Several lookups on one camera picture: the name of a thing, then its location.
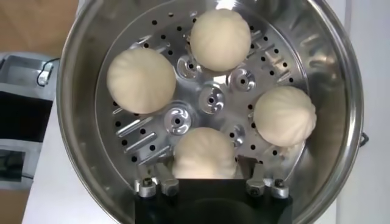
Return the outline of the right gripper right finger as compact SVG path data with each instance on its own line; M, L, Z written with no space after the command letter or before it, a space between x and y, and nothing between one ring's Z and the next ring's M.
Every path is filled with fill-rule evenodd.
M289 198L289 187L281 178L266 177L263 163L255 163L252 176L246 180L246 191L251 197L267 197L276 200Z

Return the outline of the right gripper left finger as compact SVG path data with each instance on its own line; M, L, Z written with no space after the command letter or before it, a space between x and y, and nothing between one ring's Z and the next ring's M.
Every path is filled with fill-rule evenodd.
M160 187L161 193L165 196L175 196L179 191L179 181L164 163L155 163L151 166L152 172L146 165L139 165L136 168L135 189L141 198L151 198L156 196L157 187Z

